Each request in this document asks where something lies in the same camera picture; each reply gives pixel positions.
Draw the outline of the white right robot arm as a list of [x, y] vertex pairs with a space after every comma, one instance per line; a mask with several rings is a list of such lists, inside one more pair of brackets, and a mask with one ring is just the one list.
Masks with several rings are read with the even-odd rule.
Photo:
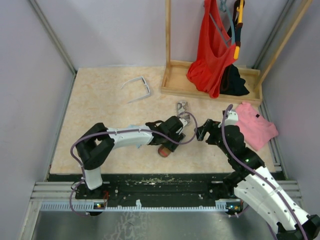
[[196, 138], [217, 146], [233, 172], [223, 179], [223, 192], [238, 198], [255, 210], [279, 240], [314, 240], [320, 232], [320, 217], [310, 215], [286, 193], [272, 176], [265, 162], [246, 146], [236, 125], [222, 126], [208, 119], [196, 130]]

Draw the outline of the plaid brown glasses case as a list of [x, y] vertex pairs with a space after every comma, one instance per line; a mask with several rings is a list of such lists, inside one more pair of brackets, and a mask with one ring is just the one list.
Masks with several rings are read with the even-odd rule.
[[172, 153], [168, 148], [164, 146], [160, 146], [157, 152], [163, 158], [167, 158]]

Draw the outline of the map print glasses case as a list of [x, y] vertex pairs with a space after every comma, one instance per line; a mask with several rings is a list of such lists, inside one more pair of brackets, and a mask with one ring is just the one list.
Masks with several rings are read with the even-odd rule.
[[189, 111], [189, 104], [186, 100], [180, 100], [176, 103], [176, 112], [177, 115], [184, 119], [187, 124], [190, 123], [191, 121], [191, 116], [189, 113], [187, 113]]

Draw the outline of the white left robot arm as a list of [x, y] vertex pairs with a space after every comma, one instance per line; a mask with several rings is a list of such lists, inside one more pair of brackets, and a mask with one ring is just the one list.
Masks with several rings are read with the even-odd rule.
[[183, 130], [187, 124], [187, 120], [178, 116], [127, 128], [107, 128], [102, 122], [95, 124], [73, 145], [80, 158], [87, 194], [95, 199], [103, 195], [101, 165], [111, 151], [141, 145], [170, 145], [174, 151], [185, 137]]

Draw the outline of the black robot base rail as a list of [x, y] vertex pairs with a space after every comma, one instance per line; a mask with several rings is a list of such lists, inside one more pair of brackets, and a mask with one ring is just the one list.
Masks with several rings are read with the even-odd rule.
[[146, 208], [214, 207], [219, 200], [235, 210], [238, 199], [230, 186], [232, 173], [103, 174], [102, 186], [73, 187], [77, 200], [99, 200], [101, 206]]

